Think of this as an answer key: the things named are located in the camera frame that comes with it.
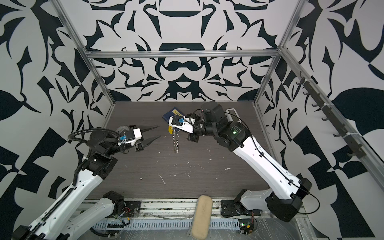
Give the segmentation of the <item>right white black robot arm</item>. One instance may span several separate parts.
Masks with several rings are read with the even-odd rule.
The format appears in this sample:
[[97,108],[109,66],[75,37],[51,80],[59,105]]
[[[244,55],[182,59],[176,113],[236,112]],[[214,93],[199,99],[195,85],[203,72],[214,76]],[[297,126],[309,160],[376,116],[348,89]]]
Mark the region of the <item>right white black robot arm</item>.
[[227,115],[216,102],[207,102],[187,114],[182,123],[188,127],[188,140],[197,143],[200,137],[213,137],[220,146],[244,160],[268,184],[269,188],[264,191],[242,190],[234,200],[239,211],[268,211],[281,221],[291,221],[299,214],[312,183],[283,168],[258,143],[243,120],[231,121]]

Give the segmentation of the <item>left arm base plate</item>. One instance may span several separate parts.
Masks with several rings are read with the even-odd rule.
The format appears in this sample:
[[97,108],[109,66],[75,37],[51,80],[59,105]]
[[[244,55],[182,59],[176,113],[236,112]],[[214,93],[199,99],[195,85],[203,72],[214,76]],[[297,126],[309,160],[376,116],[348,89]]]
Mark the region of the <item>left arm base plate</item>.
[[117,204],[108,218],[130,218],[138,215],[141,211],[141,201],[124,201]]

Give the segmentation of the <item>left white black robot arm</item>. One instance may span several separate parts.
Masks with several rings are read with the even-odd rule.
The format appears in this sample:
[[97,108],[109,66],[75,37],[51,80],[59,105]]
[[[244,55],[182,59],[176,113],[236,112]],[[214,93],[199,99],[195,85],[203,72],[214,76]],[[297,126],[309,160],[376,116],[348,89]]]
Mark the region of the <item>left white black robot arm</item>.
[[109,191],[92,207],[72,218],[86,197],[106,179],[117,163],[114,154],[130,149],[143,151],[159,137],[145,139],[143,133],[157,126],[121,126],[117,130],[93,128],[69,134],[73,142],[86,144],[90,151],[74,172],[72,184],[29,226],[19,226],[13,240],[76,240],[100,220],[124,215],[125,198]]

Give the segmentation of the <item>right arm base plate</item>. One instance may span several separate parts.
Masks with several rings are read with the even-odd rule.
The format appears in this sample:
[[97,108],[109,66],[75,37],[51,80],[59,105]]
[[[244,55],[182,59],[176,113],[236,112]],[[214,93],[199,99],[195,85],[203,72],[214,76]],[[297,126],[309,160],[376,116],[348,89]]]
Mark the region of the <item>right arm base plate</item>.
[[240,202],[221,200],[221,216],[232,218],[237,216],[261,216],[262,210],[247,210]]

